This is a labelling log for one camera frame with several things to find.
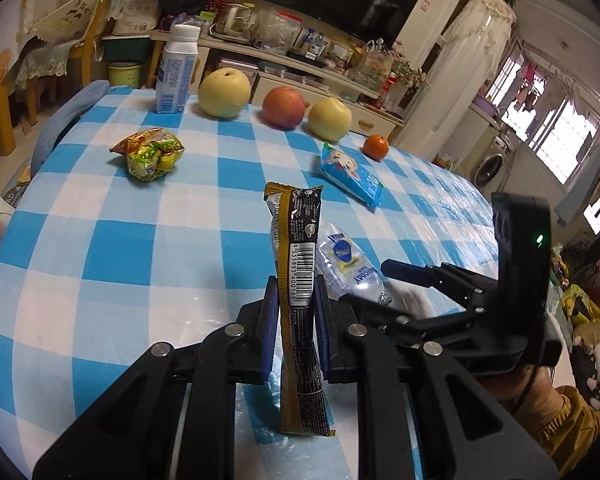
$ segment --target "washing machine door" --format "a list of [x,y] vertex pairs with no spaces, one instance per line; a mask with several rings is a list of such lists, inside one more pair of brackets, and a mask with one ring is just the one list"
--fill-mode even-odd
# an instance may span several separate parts
[[478,189],[486,186],[496,177],[503,164],[504,157],[501,153],[491,153],[474,168],[471,179],[472,184]]

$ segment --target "blue round logo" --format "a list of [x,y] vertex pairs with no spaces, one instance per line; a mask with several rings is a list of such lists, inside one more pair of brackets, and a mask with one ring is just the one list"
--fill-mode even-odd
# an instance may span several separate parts
[[351,261],[351,245],[346,240],[338,240],[333,246],[333,254],[341,262],[348,263]]

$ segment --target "white bottle cap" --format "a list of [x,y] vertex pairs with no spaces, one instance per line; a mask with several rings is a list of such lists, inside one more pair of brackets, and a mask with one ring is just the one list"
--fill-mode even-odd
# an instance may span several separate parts
[[184,25],[179,23],[171,27],[171,40],[172,41],[184,41],[191,42],[197,41],[200,37],[200,27],[195,25]]

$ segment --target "yellow sleeve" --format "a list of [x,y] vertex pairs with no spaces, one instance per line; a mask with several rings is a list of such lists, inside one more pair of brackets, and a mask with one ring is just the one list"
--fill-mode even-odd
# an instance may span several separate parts
[[534,437],[566,475],[587,453],[600,434],[600,412],[589,406],[573,386],[557,388],[563,405]]

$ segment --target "person's hand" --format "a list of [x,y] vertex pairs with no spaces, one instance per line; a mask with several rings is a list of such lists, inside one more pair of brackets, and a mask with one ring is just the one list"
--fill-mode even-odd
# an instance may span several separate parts
[[[480,384],[500,402],[516,403],[532,375],[533,367],[521,366],[512,372],[480,380]],[[516,413],[516,420],[529,432],[544,428],[563,406],[562,396],[551,384],[548,368],[540,368]]]

